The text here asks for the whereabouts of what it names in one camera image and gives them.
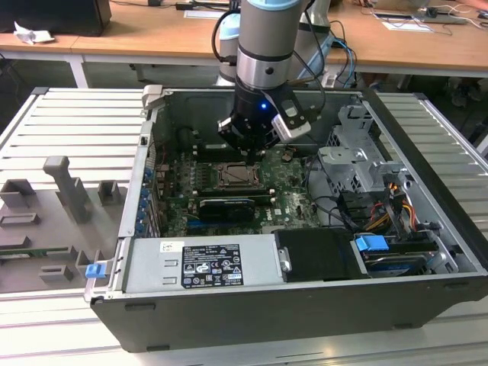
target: black cable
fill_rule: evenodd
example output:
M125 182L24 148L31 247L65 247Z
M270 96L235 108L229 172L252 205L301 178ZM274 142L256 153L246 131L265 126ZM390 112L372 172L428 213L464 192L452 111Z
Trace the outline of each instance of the black cable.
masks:
M240 13L240 9L231 9L226 11L225 13L222 14L222 16L217 20L215 23L215 26L213 27L212 31L212 51L215 57L219 60L220 63L228 63L229 59L227 57L222 57L219 52L217 51L217 45L216 45L216 38L217 38L217 31L219 30L220 25L222 24L223 20L227 18L231 14L238 14Z
M345 39L345 29L344 29L344 24L341 22L341 21L331 21L330 24L333 24L333 23L339 23L339 25L341 26L341 29L342 29L342 39L344 40L344 44L347 46L348 44L348 41Z
M110 2L113 2L114 4L117 5L132 5L132 6L143 6L149 7L148 4L137 4L136 2L119 2L118 0L110 0ZM166 9L166 8L171 8L172 6L176 6L175 4L168 4L168 5L160 5L160 6L150 6L150 8L160 8L160 9Z
M312 69L307 65L307 63L302 59L302 57L298 54L297 51L293 51L293 54L295 57L298 59L298 61L302 64L302 66L305 68L305 70L311 74L313 77L313 80L315 80L316 84L319 86L320 94L322 95L322 104L320 107L317 108L317 112L320 113L322 112L322 109L326 106L326 91L324 90L322 83L319 80L319 77L315 75L315 73L312 71Z
M330 217L332 216L332 217L336 218L337 220L339 220L341 223L344 223L344 225L346 225L346 227L348 226L347 223L344 221L344 219L342 219L342 217L340 217L338 214L332 212L332 210L336 209L337 207L334 207L331 210L327 210L326 208L320 206L317 202L314 201L314 203L319 210L321 210L323 213L329 215L329 225L330 225Z
M312 31L313 38L315 39L315 43L317 45L317 52L319 53L319 57L320 57L321 67L320 67L319 73L317 74L317 78L318 78L321 75L323 75L323 73L326 69L326 58L323 55L322 46L320 46L320 41L319 41L319 38L317 36L317 33L315 33L315 30L313 29L312 20L310 19L310 16L308 15L308 11L304 11L303 13L305 14L305 18L307 19L308 26L310 27L310 30Z
M201 6L202 8L207 8L210 10L217 10L217 11L222 11L224 8L229 7L229 4L227 3L222 3L222 5L220 4L209 5L209 4L205 4L204 2L197 2L196 0L191 0L191 3L195 6Z
M358 63L358 55L356 54L356 52L348 45L348 41L346 39L346 36L345 36L345 28L344 28L344 24L341 22L341 21L331 21L330 24L332 23L338 23L340 26L341 26L341 30L342 30L342 39L344 40L344 44L347 48L344 48L344 51L345 51L345 63L344 63L344 66L341 68L341 71L339 72L339 74L337 74L337 77L335 78L335 80L337 82L340 82L341 84L345 85L347 84L347 82L349 81L349 78L345 81L345 82L341 82L339 81L339 78L342 76L342 74L344 73L344 71L347 69L348 67L348 64L349 64L349 52L351 52L352 54L352 65L353 65L353 70L352 70L352 73L351 75L354 75L354 70L356 68L356 65ZM337 38L337 36L334 34L334 32L331 30L330 33L334 36L334 38Z

